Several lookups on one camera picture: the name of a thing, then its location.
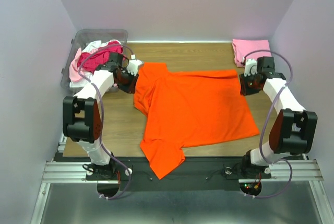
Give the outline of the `orange t shirt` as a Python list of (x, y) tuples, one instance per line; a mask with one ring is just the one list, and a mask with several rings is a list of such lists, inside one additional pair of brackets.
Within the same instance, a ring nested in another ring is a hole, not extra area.
[(184, 147), (259, 134), (235, 70), (171, 72), (164, 63), (145, 63), (134, 107), (147, 118), (140, 148), (159, 179), (185, 161)]

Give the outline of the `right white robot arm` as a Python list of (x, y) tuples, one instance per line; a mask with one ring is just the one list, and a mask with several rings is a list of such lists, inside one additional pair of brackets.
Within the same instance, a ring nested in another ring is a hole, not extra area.
[(240, 164), (240, 172), (246, 177), (264, 174), (269, 164), (311, 150), (318, 116), (306, 110), (288, 88), (289, 81), (275, 70), (273, 57), (245, 60), (245, 69), (240, 75), (241, 95), (253, 95), (263, 91), (272, 102), (270, 111), (277, 118), (264, 142), (265, 129), (260, 134), (259, 147), (248, 151)]

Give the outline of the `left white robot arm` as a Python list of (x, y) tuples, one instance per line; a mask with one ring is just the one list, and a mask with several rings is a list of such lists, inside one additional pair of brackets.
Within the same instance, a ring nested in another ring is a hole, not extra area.
[(134, 93), (143, 61), (120, 53), (110, 53), (92, 78), (74, 96), (63, 99), (63, 134), (87, 153), (91, 163), (83, 165), (88, 178), (111, 179), (116, 174), (114, 155), (103, 144), (104, 109), (102, 97), (112, 85), (125, 93)]

